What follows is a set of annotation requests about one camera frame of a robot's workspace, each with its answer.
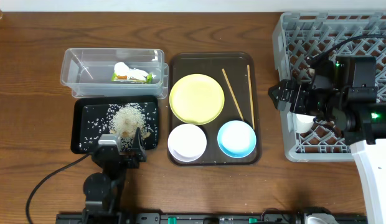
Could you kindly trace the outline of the white cup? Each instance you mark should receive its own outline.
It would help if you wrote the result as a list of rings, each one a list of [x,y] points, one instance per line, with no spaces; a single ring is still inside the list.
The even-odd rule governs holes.
[[[314,124],[314,116],[293,113],[295,131],[303,134],[311,130]]]

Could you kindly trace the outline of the light blue bowl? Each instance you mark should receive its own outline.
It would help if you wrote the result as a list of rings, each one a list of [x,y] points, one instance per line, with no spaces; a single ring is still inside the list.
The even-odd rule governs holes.
[[[217,143],[225,155],[240,159],[247,157],[255,150],[257,136],[249,124],[233,120],[219,129]]]

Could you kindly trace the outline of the green snack wrapper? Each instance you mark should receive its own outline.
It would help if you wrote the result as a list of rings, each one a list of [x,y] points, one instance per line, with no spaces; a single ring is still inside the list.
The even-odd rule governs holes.
[[[142,74],[132,74],[132,75],[117,75],[113,74],[111,81],[112,82],[128,82],[128,83],[152,83],[155,75],[153,73],[148,73],[146,76]]]

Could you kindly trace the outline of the yellow plate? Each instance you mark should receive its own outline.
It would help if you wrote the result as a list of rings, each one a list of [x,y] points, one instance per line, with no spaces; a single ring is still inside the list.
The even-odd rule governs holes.
[[[223,88],[212,77],[190,74],[171,88],[169,104],[174,116],[184,123],[203,125],[213,121],[223,110]]]

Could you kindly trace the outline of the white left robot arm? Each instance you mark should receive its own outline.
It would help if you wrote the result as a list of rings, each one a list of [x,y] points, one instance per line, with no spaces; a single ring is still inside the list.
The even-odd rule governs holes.
[[[101,172],[87,177],[83,184],[85,208],[83,223],[132,223],[133,216],[120,207],[125,187],[126,171],[137,169],[147,160],[141,130],[134,134],[131,149],[122,151],[121,137],[116,134],[102,134],[92,161],[102,168]]]

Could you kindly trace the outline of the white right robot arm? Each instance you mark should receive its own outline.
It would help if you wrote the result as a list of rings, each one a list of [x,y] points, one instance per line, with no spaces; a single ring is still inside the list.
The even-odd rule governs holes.
[[[269,88],[276,109],[333,122],[359,171],[369,223],[386,223],[386,103],[377,102],[376,59],[312,58],[309,83],[284,79]]]

